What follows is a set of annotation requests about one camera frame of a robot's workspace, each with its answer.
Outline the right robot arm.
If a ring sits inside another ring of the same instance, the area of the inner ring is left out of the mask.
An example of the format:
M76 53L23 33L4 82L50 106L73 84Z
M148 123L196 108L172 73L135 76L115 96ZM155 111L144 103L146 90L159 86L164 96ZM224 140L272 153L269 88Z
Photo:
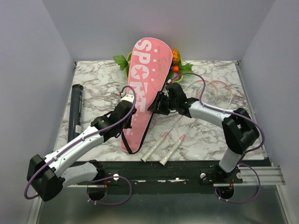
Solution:
M166 93L159 91L148 107L148 111L168 115L176 111L180 115L201 119L221 127L224 132L227 150L215 171L215 178L221 183L232 177L232 172L247 148L259 138L256 124L243 108L224 110L201 102L197 98L188 98L178 83L166 86Z

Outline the pink racket bag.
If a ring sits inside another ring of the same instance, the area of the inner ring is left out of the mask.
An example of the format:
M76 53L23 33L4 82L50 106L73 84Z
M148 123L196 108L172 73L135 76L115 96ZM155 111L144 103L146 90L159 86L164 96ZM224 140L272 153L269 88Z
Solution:
M130 129L121 134L121 149L137 153L143 144L153 113L148 111L157 93L162 90L172 63L172 51L163 41L142 38L134 46L128 71L128 85L136 92L136 113Z

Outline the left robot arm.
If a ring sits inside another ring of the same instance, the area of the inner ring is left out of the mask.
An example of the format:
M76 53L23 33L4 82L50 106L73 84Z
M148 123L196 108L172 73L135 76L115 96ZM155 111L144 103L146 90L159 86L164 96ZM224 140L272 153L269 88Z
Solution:
M81 156L105 143L118 138L123 129L131 128L135 104L127 100L118 103L111 112L97 117L79 136L64 147L44 157L36 154L29 161L27 181L44 202L56 197L64 187L78 182L103 181L103 172L91 163L73 166Z

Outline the black shuttlecock tube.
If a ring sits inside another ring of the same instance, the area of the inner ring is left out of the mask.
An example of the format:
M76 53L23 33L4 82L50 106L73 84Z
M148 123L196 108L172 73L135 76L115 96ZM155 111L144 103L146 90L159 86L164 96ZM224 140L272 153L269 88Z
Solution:
M84 87L81 84L75 84L71 88L71 102L67 142L72 141L82 133L81 113L83 91Z

